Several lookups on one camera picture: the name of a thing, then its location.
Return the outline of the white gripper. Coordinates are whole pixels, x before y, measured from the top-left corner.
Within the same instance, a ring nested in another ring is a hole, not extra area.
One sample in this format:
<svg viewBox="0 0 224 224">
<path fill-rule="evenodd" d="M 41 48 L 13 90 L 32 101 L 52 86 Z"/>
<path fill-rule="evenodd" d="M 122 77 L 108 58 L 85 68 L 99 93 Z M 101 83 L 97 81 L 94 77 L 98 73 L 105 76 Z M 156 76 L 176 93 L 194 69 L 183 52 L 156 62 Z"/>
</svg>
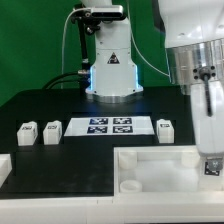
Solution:
<svg viewBox="0 0 224 224">
<path fill-rule="evenodd" d="M 209 83 L 212 115 L 208 115 L 203 84 L 191 86 L 191 111 L 196 147 L 202 157 L 224 156 L 224 88 L 220 81 Z"/>
</svg>

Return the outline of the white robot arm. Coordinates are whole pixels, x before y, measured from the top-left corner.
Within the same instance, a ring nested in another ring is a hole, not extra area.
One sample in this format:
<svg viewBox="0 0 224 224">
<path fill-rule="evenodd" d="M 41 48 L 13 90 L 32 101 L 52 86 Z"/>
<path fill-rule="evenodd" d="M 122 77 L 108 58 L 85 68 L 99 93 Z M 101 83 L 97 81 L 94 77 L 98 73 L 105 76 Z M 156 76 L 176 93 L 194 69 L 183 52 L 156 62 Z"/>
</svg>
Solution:
<svg viewBox="0 0 224 224">
<path fill-rule="evenodd" d="M 119 102 L 143 91 L 131 59 L 131 25 L 112 0 L 81 0 L 95 35 L 88 96 Z M 169 78 L 191 99 L 201 156 L 224 157 L 224 0 L 152 0 L 154 25 L 165 33 Z"/>
</svg>

